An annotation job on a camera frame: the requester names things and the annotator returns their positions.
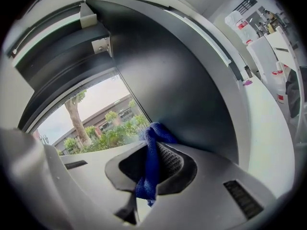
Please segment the blue cleaning cloth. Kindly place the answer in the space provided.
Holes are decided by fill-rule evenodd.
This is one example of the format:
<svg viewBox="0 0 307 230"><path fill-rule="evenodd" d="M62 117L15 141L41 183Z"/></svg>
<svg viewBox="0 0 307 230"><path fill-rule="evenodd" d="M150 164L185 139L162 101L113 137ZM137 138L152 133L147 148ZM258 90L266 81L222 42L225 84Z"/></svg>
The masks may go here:
<svg viewBox="0 0 307 230"><path fill-rule="evenodd" d="M150 123L145 129L144 139L147 143L145 173L136 185L136 197L147 201L152 207L156 201L156 186L159 183L160 165L157 142L177 143L175 137L158 122Z"/></svg>

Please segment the grey low building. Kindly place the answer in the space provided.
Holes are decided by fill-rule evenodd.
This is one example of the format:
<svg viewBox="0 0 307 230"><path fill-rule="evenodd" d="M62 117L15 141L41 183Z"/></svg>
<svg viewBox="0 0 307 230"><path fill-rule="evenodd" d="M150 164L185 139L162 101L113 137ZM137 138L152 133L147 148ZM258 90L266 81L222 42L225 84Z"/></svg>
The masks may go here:
<svg viewBox="0 0 307 230"><path fill-rule="evenodd" d="M108 131L109 129L113 128L114 124L111 121L106 121L105 115L109 112L115 112L118 114L119 119L122 123L132 119L134 116L141 114L141 110L137 105L133 105L134 100L132 96L126 95L119 100L115 101L114 103L104 107L100 111L94 113L90 117L86 118L83 121L83 127L94 127L95 128L95 135L90 136L90 138L98 138L103 132ZM76 140L77 148L82 148L83 144L81 139L76 131L75 128L72 128L63 136L61 136L58 140L53 143L58 150L63 152L64 154L69 153L69 149L66 148L64 142L68 138L73 138Z"/></svg>

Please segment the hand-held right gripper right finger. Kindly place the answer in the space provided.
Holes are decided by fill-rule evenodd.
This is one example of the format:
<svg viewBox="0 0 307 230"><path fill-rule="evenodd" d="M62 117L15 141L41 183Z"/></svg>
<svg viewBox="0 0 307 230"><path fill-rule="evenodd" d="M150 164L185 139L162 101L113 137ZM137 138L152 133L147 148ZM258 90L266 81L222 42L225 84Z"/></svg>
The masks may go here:
<svg viewBox="0 0 307 230"><path fill-rule="evenodd" d="M167 146L190 156L194 180L180 193L159 195L138 230L227 230L249 222L225 187L237 181L264 209L276 201L254 176L225 157L180 144Z"/></svg>

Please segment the black window frame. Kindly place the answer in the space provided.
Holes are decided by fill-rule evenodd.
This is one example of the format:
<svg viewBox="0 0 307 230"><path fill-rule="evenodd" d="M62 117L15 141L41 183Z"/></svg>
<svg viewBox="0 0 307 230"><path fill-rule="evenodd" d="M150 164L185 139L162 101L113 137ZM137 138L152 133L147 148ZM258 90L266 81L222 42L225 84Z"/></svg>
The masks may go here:
<svg viewBox="0 0 307 230"><path fill-rule="evenodd" d="M17 64L34 89L17 126L28 131L55 99L116 71L146 117L181 144L248 167L249 128L241 74L227 66L203 26L139 0L87 0L97 24L73 22L36 43ZM113 57L92 41L110 37Z"/></svg>

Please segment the black bag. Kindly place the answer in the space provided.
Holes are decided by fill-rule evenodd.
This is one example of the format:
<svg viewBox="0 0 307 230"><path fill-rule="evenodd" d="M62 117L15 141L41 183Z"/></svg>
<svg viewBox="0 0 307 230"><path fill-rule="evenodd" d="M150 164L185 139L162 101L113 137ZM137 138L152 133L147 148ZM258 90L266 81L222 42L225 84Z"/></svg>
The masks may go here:
<svg viewBox="0 0 307 230"><path fill-rule="evenodd" d="M295 118L300 110L300 92L296 72L290 69L286 81L286 95L288 96L288 105L290 117Z"/></svg>

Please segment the metal corner bracket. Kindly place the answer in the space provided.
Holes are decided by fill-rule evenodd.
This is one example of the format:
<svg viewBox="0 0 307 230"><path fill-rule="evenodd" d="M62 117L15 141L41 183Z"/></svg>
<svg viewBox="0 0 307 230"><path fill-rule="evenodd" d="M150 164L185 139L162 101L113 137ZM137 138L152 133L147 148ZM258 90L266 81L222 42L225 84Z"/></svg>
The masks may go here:
<svg viewBox="0 0 307 230"><path fill-rule="evenodd" d="M113 57L110 37L92 41L92 47L95 54L107 52L111 58Z"/></svg>

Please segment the white bottle red label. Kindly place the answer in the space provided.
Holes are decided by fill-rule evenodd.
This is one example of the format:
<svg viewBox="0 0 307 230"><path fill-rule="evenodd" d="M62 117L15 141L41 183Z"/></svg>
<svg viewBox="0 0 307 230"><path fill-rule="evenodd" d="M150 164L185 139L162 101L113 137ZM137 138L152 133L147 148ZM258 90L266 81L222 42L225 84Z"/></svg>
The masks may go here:
<svg viewBox="0 0 307 230"><path fill-rule="evenodd" d="M272 71L272 79L276 90L277 102L285 104L287 101L286 82L290 73L290 68L281 63L276 62L276 70Z"/></svg>

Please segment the large white jug red label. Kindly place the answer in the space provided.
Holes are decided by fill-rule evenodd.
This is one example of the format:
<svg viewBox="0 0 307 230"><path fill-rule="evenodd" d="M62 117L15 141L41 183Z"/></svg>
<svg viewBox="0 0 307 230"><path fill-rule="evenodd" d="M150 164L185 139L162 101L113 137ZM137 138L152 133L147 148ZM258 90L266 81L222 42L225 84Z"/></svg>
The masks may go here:
<svg viewBox="0 0 307 230"><path fill-rule="evenodd" d="M258 35L247 20L238 11L231 12L224 19L225 23L239 36L243 44L256 41Z"/></svg>

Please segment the white plastic block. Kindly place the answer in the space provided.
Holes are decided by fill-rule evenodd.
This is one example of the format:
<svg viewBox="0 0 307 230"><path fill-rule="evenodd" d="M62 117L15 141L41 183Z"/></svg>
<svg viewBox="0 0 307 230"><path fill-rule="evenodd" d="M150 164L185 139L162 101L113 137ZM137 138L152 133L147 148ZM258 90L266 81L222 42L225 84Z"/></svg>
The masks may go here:
<svg viewBox="0 0 307 230"><path fill-rule="evenodd" d="M97 24L97 15L90 9L90 7L86 3L81 3L80 24L82 29Z"/></svg>

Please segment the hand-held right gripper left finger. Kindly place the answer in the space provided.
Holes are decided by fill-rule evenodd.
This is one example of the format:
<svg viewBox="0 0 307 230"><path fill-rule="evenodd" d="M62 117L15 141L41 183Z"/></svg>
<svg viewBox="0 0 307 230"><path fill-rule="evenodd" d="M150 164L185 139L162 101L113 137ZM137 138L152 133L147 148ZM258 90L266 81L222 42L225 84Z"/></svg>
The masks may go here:
<svg viewBox="0 0 307 230"><path fill-rule="evenodd" d="M69 196L80 192L86 202L99 208L99 219L106 216L124 227L139 225L136 185L144 167L144 141L65 156L51 145L45 149L56 182L67 183Z"/></svg>

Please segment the black railing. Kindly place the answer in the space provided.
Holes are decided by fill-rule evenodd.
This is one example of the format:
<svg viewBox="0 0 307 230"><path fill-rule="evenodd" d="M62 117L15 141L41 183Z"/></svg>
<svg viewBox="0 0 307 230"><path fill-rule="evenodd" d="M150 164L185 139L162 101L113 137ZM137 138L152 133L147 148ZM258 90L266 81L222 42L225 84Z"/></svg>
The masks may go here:
<svg viewBox="0 0 307 230"><path fill-rule="evenodd" d="M235 9L234 11L237 11L241 13L242 15L247 12L251 7L253 7L257 3L256 0L243 0Z"/></svg>

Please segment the green shrubs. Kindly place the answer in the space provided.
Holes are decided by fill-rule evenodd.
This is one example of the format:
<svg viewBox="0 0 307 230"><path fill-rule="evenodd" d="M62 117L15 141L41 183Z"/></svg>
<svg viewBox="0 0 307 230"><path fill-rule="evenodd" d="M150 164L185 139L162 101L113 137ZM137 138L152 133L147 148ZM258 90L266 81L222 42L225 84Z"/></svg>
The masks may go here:
<svg viewBox="0 0 307 230"><path fill-rule="evenodd" d="M68 154L64 154L57 149L60 155L73 155L78 153L94 152L119 147L135 141L142 140L145 129L149 126L149 121L142 113L134 116L132 119L122 123L115 112L109 112L105 115L106 121L111 121L114 126L106 132L103 132L98 138L90 138L95 135L94 127L87 127L85 131L92 141L90 146L77 148L76 140L68 138L64 144L69 149Z"/></svg>

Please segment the tall trimmed tree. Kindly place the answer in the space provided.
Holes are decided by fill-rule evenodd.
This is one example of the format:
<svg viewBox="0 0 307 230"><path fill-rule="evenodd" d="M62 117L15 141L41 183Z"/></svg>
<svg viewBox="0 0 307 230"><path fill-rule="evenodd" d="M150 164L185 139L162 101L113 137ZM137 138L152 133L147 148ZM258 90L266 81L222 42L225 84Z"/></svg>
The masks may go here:
<svg viewBox="0 0 307 230"><path fill-rule="evenodd" d="M78 112L78 104L85 98L86 90L78 93L74 97L65 102L64 106L70 115L70 119L73 127L76 129L77 134L84 146L90 146L92 144L91 139L87 135L83 123L80 119Z"/></svg>

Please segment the white rack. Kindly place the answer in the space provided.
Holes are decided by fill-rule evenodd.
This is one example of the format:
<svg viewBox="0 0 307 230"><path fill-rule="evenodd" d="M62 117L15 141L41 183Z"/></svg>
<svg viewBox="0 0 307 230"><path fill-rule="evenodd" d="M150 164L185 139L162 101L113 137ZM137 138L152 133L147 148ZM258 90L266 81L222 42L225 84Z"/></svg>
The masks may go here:
<svg viewBox="0 0 307 230"><path fill-rule="evenodd" d="M280 61L296 72L300 92L299 114L295 118L290 117L288 100L285 104L278 102L277 104L289 126L293 142L295 144L307 144L307 90L304 89L304 87L307 87L307 83L303 81L303 68L299 65L284 31L281 27L277 27L276 32L266 34L250 43L247 50L255 61L262 83L276 102L276 90L272 79L272 71L276 70L276 62Z"/></svg>

